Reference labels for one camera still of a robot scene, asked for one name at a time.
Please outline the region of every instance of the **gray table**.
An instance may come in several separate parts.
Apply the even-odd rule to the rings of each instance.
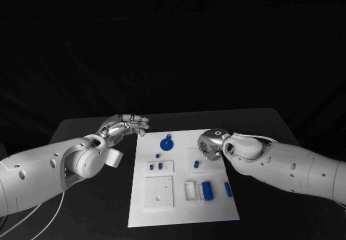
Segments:
[[[151,132],[225,128],[229,132],[262,135],[281,143],[298,142],[271,108],[143,115]],[[95,133],[108,117],[66,119],[50,143]],[[320,197],[285,192],[251,176],[241,175],[228,161],[226,174],[241,221],[127,228],[134,176],[137,135],[128,135],[114,147],[124,153],[118,168],[104,166],[98,175],[71,187],[59,214],[37,240],[74,239],[343,239],[346,218],[339,205]],[[62,195],[39,210],[3,239],[29,240],[55,215]],[[32,211],[10,215],[3,231]]]

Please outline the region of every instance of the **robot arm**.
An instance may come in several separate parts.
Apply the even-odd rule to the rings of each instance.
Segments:
[[[278,189],[327,198],[346,205],[346,163],[316,152],[272,140],[208,130],[198,140],[206,159],[215,161],[222,152],[235,170]]]
[[[117,167],[123,153],[111,147],[133,133],[146,135],[149,119],[108,118],[97,133],[23,151],[0,161],[0,217],[20,212],[74,184],[94,177],[104,165]]]

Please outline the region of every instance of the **blue circular part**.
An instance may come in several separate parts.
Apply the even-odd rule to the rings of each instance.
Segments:
[[[173,148],[173,141],[172,141],[172,136],[170,135],[167,135],[167,138],[164,138],[160,141],[160,148],[164,151],[169,151]]]

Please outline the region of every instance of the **small blue piece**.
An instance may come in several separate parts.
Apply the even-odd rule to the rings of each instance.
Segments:
[[[167,135],[167,137],[160,141],[160,148],[164,151],[169,151],[173,148],[173,141],[170,135]]]
[[[199,162],[199,161],[195,161],[193,167],[195,167],[196,169],[199,168],[199,164],[200,164],[200,162]]]
[[[203,200],[205,201],[213,200],[215,197],[213,197],[212,185],[209,181],[205,181],[202,183],[202,188],[203,188]]]
[[[229,188],[229,183],[225,182],[225,191],[226,191],[226,195],[231,198],[232,197],[232,192],[231,192],[231,188]]]

